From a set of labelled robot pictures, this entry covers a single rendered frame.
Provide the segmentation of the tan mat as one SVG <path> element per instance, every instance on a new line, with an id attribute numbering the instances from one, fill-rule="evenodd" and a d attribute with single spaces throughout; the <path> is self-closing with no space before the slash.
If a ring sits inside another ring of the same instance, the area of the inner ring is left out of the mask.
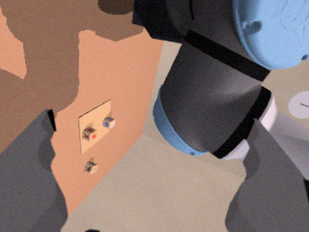
<path id="1" fill-rule="evenodd" d="M 103 126 L 103 119 L 110 117 L 110 104 L 111 100 L 106 101 L 78 117 L 81 155 L 109 132 L 109 129 Z M 83 131 L 89 127 L 98 130 L 98 138 L 91 143 L 83 139 Z"/>

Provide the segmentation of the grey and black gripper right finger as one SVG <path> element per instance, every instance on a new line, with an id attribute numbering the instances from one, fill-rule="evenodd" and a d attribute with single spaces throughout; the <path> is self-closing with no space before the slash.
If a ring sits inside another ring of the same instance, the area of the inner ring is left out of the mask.
<path id="1" fill-rule="evenodd" d="M 309 232 L 309 181 L 258 119 L 250 118 L 244 139 L 246 177 L 229 204 L 227 231 Z"/>

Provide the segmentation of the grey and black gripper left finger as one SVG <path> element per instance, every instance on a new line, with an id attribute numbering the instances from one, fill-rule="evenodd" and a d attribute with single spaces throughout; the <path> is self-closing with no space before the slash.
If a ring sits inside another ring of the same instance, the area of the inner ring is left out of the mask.
<path id="1" fill-rule="evenodd" d="M 0 232 L 60 232 L 66 198 L 52 174 L 52 109 L 44 110 L 0 154 Z"/>

